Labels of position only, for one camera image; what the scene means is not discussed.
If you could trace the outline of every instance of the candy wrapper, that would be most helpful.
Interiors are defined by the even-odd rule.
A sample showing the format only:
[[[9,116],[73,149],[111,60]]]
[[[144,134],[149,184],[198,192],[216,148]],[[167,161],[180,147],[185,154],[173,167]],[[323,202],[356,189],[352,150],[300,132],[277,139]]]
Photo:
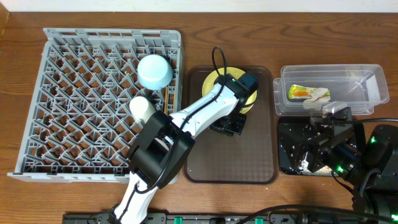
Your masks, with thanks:
[[[317,89],[318,88],[292,85],[289,90],[289,99],[311,99],[311,93],[313,93]],[[329,90],[322,97],[326,96],[330,96]]]

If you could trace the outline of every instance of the dish rack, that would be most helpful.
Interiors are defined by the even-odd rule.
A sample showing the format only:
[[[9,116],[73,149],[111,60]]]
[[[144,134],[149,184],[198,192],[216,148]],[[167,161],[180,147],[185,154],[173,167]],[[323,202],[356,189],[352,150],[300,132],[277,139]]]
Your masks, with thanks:
[[[15,171],[28,182],[128,183],[126,159],[141,124],[128,103],[144,96],[166,114],[180,110],[183,45],[176,30],[44,28],[39,74]],[[169,86],[137,81],[143,57],[174,70]]]

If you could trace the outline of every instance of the brown tray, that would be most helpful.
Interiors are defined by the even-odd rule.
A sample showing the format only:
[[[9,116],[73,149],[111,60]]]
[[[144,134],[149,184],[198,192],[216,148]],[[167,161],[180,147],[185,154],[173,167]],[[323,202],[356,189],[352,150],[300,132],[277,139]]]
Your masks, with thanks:
[[[262,67],[239,67],[259,79],[254,106],[246,113],[242,135],[227,137],[210,129],[195,138],[183,167],[195,183],[271,184],[279,173],[272,74]],[[188,73],[183,108],[201,98],[201,88],[213,67],[198,66]]]

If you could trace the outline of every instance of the white cup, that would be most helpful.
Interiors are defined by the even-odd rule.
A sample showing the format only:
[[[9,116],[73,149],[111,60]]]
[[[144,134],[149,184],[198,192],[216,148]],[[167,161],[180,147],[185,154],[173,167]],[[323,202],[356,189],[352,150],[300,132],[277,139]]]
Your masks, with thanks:
[[[149,90],[166,87],[173,79],[173,69],[160,55],[147,55],[138,64],[138,82]]]

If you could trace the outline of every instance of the green led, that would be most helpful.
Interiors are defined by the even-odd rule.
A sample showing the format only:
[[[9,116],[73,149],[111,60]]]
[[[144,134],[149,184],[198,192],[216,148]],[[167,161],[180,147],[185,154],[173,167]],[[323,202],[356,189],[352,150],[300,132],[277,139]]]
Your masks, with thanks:
[[[371,143],[375,143],[376,139],[374,138],[374,136],[371,138]]]
[[[344,170],[343,170],[343,168],[341,168],[341,166],[338,166],[338,167],[337,167],[337,171],[338,171],[338,172],[344,172]]]

